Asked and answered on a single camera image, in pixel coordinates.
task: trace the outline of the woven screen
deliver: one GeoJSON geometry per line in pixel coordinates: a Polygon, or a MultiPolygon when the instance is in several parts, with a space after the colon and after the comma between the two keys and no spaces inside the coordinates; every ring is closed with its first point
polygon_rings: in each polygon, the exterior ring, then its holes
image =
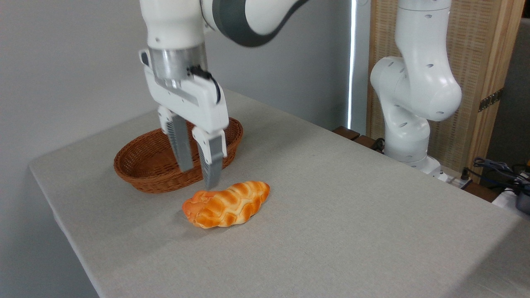
{"type": "MultiPolygon", "coordinates": [[[[430,121],[429,155],[457,171],[467,160],[499,4],[500,0],[453,0],[447,50],[463,97],[460,108],[451,118],[442,122],[430,121]]],[[[397,0],[372,1],[370,68],[385,56],[401,56],[394,42],[397,9],[397,0]]],[[[384,137],[381,105],[371,86],[368,97],[369,136],[384,137]]]]}

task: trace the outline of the bread roll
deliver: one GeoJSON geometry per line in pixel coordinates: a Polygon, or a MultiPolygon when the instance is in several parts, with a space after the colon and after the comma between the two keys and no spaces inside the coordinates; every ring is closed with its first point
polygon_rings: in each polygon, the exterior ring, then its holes
{"type": "Polygon", "coordinates": [[[236,183],[221,191],[201,190],[182,204],[182,211],[190,223],[203,229],[242,224],[259,211],[269,191],[261,181],[236,183]]]}

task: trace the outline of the table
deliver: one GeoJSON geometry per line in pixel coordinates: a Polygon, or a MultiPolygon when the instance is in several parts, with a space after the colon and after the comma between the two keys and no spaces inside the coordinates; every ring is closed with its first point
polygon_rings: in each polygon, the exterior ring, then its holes
{"type": "Polygon", "coordinates": [[[218,189],[271,185],[247,223],[203,230],[114,172],[155,112],[30,164],[101,297],[528,297],[530,223],[380,153],[226,91],[244,127],[218,189]]]}

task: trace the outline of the wooden block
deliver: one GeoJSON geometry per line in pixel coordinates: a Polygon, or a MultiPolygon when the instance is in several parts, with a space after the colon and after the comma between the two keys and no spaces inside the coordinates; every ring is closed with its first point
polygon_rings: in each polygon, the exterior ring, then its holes
{"type": "Polygon", "coordinates": [[[493,190],[487,187],[484,187],[480,184],[477,184],[475,182],[469,183],[464,188],[464,190],[490,203],[493,202],[497,198],[497,196],[499,196],[499,194],[494,192],[493,190]]]}
{"type": "Polygon", "coordinates": [[[375,149],[375,140],[367,136],[360,136],[354,140],[355,143],[361,144],[364,147],[375,149]]]}
{"type": "Polygon", "coordinates": [[[335,128],[333,130],[333,132],[338,134],[338,135],[340,135],[340,136],[343,136],[343,137],[345,137],[347,139],[350,139],[352,141],[355,140],[356,138],[358,138],[361,135],[360,133],[355,132],[355,131],[353,131],[351,129],[348,129],[348,128],[344,127],[344,126],[339,126],[339,127],[335,128]]]}

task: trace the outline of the white wall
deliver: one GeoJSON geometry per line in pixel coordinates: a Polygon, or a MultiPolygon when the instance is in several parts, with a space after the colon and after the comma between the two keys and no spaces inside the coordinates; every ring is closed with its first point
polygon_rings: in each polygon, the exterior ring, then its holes
{"type": "MultiPolygon", "coordinates": [[[[348,36],[349,24],[337,24],[348,9],[312,0],[258,49],[210,35],[210,70],[229,89],[342,125],[338,64],[349,48],[336,39],[348,36]]],[[[28,163],[155,108],[137,58],[145,34],[138,1],[0,0],[1,297],[96,296],[28,163]]]]}

